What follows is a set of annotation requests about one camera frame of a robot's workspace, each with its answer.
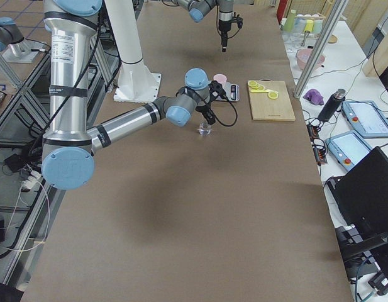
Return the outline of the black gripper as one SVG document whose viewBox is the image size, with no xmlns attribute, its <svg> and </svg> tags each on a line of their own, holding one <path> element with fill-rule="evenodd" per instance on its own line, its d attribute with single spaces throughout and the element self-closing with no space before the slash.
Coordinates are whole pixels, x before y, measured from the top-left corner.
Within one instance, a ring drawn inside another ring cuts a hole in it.
<svg viewBox="0 0 388 302">
<path fill-rule="evenodd" d="M 228 46 L 228 32 L 231 30 L 231 25 L 237 24 L 238 29 L 243 27 L 243 18 L 233 11 L 219 11 L 218 13 L 218 30 L 221 31 L 221 51 L 226 52 Z"/>
<path fill-rule="evenodd" d="M 211 81 L 208 84 L 209 96 L 206 96 L 199 103 L 199 112 L 203 115 L 209 125 L 215 124 L 215 116 L 211 109 L 211 103 L 217 98 L 224 99 L 224 89 L 218 81 Z"/>
</svg>

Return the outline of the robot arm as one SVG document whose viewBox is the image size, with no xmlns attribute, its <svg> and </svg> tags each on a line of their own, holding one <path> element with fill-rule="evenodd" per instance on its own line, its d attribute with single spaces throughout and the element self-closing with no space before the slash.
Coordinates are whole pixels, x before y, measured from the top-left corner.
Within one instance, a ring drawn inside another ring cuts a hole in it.
<svg viewBox="0 0 388 302">
<path fill-rule="evenodd" d="M 229 39 L 233 38 L 243 27 L 243 18 L 234 11 L 234 1 L 226 0 L 190 0 L 190 1 L 162 1 L 169 7 L 185 9 L 195 23 L 201 22 L 214 8 L 216 8 L 216 31 L 221 39 L 221 51 L 225 53 Z"/>
<path fill-rule="evenodd" d="M 116 99 L 140 106 L 104 123 L 95 119 L 104 93 L 89 89 L 91 60 L 106 62 L 101 53 L 99 12 L 105 8 L 120 58 Z M 215 122 L 211 103 L 226 93 L 200 68 L 186 73 L 175 96 L 160 97 L 162 76 L 143 61 L 133 5 L 130 1 L 45 1 L 44 22 L 51 33 L 51 118 L 42 137 L 42 176 L 60 190 L 86 184 L 94 173 L 100 149 L 162 119 L 184 126 L 194 112 Z"/>
</svg>

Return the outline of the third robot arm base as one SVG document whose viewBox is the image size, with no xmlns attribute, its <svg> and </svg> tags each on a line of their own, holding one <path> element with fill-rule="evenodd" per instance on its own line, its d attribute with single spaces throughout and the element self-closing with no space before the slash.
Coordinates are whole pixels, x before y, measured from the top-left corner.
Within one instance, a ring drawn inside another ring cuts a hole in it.
<svg viewBox="0 0 388 302">
<path fill-rule="evenodd" d="M 43 42 L 27 40 L 13 19 L 0 17 L 0 53 L 6 62 L 30 64 L 46 51 Z"/>
</svg>

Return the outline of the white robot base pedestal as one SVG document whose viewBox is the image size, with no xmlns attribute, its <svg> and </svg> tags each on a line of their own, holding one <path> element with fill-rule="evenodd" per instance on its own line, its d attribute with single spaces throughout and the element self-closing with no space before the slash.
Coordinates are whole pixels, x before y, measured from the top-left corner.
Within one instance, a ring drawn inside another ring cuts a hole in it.
<svg viewBox="0 0 388 302">
<path fill-rule="evenodd" d="M 108 0 L 105 5 L 121 59 L 114 100 L 152 102 L 158 96 L 162 75 L 150 72 L 144 63 L 133 3 Z"/>
</svg>

